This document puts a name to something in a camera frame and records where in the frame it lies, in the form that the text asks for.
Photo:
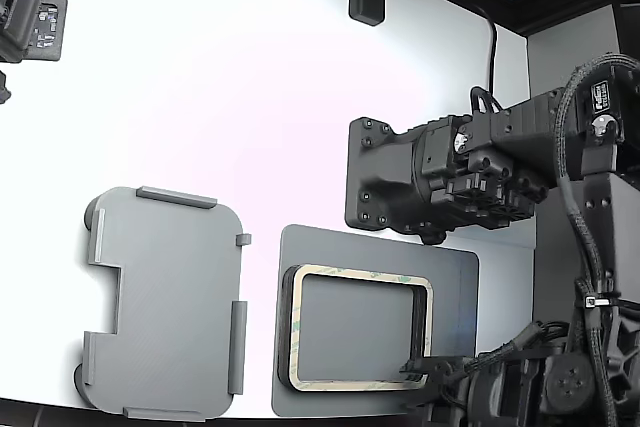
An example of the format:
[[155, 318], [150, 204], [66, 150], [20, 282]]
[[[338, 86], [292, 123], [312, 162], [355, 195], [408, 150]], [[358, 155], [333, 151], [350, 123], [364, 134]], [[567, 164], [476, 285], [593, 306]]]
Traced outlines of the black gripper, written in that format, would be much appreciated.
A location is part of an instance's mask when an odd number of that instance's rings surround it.
[[470, 380], [480, 364], [478, 357], [465, 356], [409, 359], [400, 368], [400, 373], [408, 382], [428, 381], [429, 391], [413, 392], [407, 400], [407, 411], [424, 413], [433, 405], [466, 411]]

